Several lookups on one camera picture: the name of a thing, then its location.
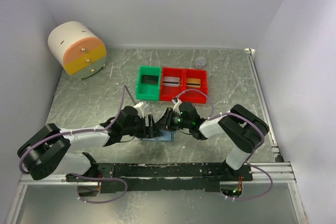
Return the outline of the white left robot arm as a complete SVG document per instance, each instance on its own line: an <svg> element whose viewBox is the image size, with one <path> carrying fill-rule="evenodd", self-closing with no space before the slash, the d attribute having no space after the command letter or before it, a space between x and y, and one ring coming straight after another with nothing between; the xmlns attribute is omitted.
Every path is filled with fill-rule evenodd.
<svg viewBox="0 0 336 224"><path fill-rule="evenodd" d="M90 182L97 178L97 162L83 149L111 146L123 136L152 139L162 136L162 132L138 104L125 106L116 117L92 128L69 130L49 123L18 149L19 167L34 180L77 173Z"/></svg>

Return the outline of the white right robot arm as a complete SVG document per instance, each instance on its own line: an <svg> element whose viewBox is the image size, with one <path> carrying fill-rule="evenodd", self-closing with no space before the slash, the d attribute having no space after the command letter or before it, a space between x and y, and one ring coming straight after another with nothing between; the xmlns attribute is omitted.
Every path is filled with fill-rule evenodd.
<svg viewBox="0 0 336 224"><path fill-rule="evenodd" d="M187 129L197 140L225 133L234 143L223 167L223 176L230 181L240 176L241 167L263 145L270 130L266 122L240 104L215 117L203 118L194 105L183 102L166 109L156 125L171 132Z"/></svg>

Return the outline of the red plastic bin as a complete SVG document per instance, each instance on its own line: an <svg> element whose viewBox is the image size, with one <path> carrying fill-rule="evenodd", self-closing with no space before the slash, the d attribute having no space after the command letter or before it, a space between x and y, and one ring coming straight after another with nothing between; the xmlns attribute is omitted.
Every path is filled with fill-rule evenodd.
<svg viewBox="0 0 336 224"><path fill-rule="evenodd" d="M163 67L160 85L160 101L171 101L186 88L186 71L182 68ZM164 76L179 77L181 84L179 87L167 87L163 85Z"/></svg>
<svg viewBox="0 0 336 224"><path fill-rule="evenodd" d="M206 70L186 69L186 88L181 96L184 102L205 104L208 94L208 82Z"/></svg>

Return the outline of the blue card holder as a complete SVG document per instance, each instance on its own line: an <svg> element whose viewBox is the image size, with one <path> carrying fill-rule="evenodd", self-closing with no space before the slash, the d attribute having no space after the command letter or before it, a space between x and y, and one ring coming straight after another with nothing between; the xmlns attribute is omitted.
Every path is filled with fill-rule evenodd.
<svg viewBox="0 0 336 224"><path fill-rule="evenodd" d="M147 142L173 142L174 141L174 132L160 130L161 136L156 136L154 138L141 138L140 141Z"/></svg>

